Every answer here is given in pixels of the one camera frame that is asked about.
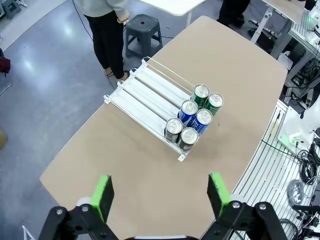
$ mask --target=beverage dispenser rack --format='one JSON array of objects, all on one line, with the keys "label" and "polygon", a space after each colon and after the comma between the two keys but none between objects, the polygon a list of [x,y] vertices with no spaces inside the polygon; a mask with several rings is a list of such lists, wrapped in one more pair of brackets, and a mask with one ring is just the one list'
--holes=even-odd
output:
[{"label": "beverage dispenser rack", "polygon": [[167,120],[176,118],[182,103],[189,100],[191,89],[195,88],[190,82],[183,79],[167,67],[148,57],[162,68],[173,73],[175,77],[183,80],[186,89],[144,59],[142,65],[133,72],[127,80],[117,82],[117,88],[111,95],[104,95],[106,104],[114,104],[137,123],[155,135],[170,148],[180,154],[178,160],[182,162],[188,152],[180,149],[176,143],[165,138]]}]

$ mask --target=red bag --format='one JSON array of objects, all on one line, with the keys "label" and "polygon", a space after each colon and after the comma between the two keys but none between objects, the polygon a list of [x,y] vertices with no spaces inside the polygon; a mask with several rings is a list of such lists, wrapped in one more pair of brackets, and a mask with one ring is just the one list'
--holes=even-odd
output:
[{"label": "red bag", "polygon": [[4,73],[5,76],[10,72],[11,69],[11,60],[5,58],[4,52],[0,48],[0,72]]}]

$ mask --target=gray stool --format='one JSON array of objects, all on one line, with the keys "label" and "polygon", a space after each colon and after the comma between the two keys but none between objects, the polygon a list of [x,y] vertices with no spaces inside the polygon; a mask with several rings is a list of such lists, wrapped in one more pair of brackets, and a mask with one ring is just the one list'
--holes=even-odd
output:
[{"label": "gray stool", "polygon": [[[129,44],[133,40],[137,39],[142,48],[142,54],[129,49]],[[155,51],[152,53],[151,49],[151,39],[155,39],[159,42]],[[163,47],[161,39],[161,30],[159,20],[155,17],[148,16],[145,14],[139,14],[131,19],[126,24],[126,34],[125,34],[125,55],[134,55],[140,58],[152,57],[157,51]]]},{"label": "gray stool", "polygon": [[4,13],[8,19],[13,19],[14,16],[21,11],[21,8],[15,0],[6,0],[2,2]]}]

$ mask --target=hand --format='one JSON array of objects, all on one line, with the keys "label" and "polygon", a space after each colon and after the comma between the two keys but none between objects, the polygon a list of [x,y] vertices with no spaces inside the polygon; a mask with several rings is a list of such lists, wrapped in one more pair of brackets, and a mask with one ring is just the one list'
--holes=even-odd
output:
[{"label": "hand", "polygon": [[118,23],[123,24],[126,20],[129,19],[129,16],[129,12],[126,11],[122,17],[117,19]]}]

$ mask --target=can lid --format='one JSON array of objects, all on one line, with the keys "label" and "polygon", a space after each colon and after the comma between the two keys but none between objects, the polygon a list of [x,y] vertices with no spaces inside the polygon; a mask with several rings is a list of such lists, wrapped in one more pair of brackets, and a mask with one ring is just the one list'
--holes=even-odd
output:
[{"label": "can lid", "polygon": [[205,97],[208,97],[210,90],[206,85],[199,84],[195,86],[194,93],[200,98],[205,98]]},{"label": "can lid", "polygon": [[208,125],[209,123],[211,123],[213,118],[214,117],[212,113],[209,110],[204,108],[199,110],[198,113],[196,114],[196,119],[199,121],[199,123],[204,125]]},{"label": "can lid", "polygon": [[209,96],[209,102],[214,107],[221,107],[224,104],[224,98],[219,93],[211,93]]},{"label": "can lid", "polygon": [[185,114],[192,115],[198,111],[198,104],[193,100],[186,100],[182,103],[181,109]]},{"label": "can lid", "polygon": [[166,122],[165,128],[171,134],[178,134],[183,128],[183,123],[179,118],[170,118]]},{"label": "can lid", "polygon": [[198,140],[198,132],[191,127],[185,128],[181,133],[181,139],[186,144],[194,144]]}]

